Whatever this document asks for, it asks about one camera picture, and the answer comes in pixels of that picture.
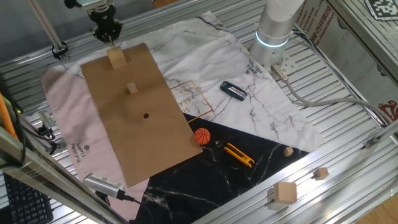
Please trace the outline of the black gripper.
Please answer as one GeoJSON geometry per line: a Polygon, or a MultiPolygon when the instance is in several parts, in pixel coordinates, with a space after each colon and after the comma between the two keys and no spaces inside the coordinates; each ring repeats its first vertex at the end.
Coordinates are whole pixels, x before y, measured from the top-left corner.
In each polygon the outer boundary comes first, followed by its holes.
{"type": "Polygon", "coordinates": [[[107,43],[108,36],[104,32],[110,32],[109,36],[112,43],[119,38],[123,23],[118,19],[114,19],[115,13],[116,9],[113,5],[108,6],[106,9],[94,9],[89,12],[90,19],[98,26],[98,28],[91,30],[93,37],[103,43],[107,43]]]}

